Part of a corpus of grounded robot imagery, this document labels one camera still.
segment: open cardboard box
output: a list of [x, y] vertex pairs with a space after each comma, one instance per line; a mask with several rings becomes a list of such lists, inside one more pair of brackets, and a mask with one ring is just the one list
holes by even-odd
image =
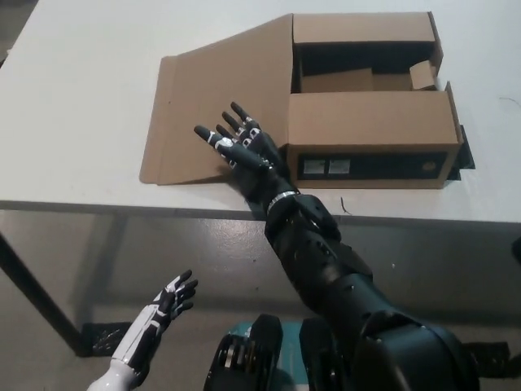
[[193, 133], [238, 102], [298, 187], [442, 187], [462, 144], [431, 13], [285, 15], [161, 61], [140, 179], [222, 180]]

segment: black mechanical part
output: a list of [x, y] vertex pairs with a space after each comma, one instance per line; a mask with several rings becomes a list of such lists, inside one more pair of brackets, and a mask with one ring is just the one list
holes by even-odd
[[204, 391], [268, 391], [282, 346], [282, 324], [262, 314], [250, 336], [223, 337], [208, 372]]
[[331, 327], [357, 390], [479, 389], [459, 340], [387, 300], [370, 268], [340, 243], [319, 199], [281, 199], [269, 211], [265, 234], [303, 302]]
[[354, 391], [336, 351], [333, 334], [322, 318], [305, 319], [300, 328], [300, 351], [309, 391]]
[[471, 342], [463, 346], [474, 360], [479, 377], [510, 377], [510, 349], [506, 342]]

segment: concrete floor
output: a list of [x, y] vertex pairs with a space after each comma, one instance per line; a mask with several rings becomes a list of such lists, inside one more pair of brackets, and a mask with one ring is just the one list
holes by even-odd
[[[0, 0], [0, 59], [35, 0]], [[84, 322], [133, 319], [186, 268], [200, 281], [195, 308], [164, 336], [143, 390], [202, 389], [217, 343], [260, 312], [307, 314], [262, 235], [259, 222], [0, 211], [0, 231], [67, 316]], [[343, 227], [397, 304], [450, 327], [462, 340], [507, 340], [521, 351], [521, 265], [510, 255], [519, 227]], [[82, 390], [107, 358], [76, 358], [0, 273], [0, 389]], [[484, 390], [521, 389], [484, 380]]]

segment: table leg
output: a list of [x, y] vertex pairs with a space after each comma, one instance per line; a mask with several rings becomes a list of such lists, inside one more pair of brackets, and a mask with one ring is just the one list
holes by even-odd
[[111, 356], [130, 323], [86, 323], [79, 332], [0, 233], [0, 268], [77, 356]]

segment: white table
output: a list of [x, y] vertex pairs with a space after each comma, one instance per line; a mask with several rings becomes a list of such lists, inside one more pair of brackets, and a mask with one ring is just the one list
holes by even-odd
[[[453, 84], [477, 169], [443, 190], [305, 192], [341, 222], [519, 223], [519, 0], [40, 0], [0, 70], [0, 208], [252, 218], [225, 184], [139, 182], [161, 57], [288, 12], [429, 10], [444, 47], [440, 79]], [[2, 268], [14, 265], [8, 274], [21, 276], [20, 289], [63, 326], [67, 319], [41, 301], [45, 292], [2, 245]], [[81, 344], [65, 328], [69, 344]]]

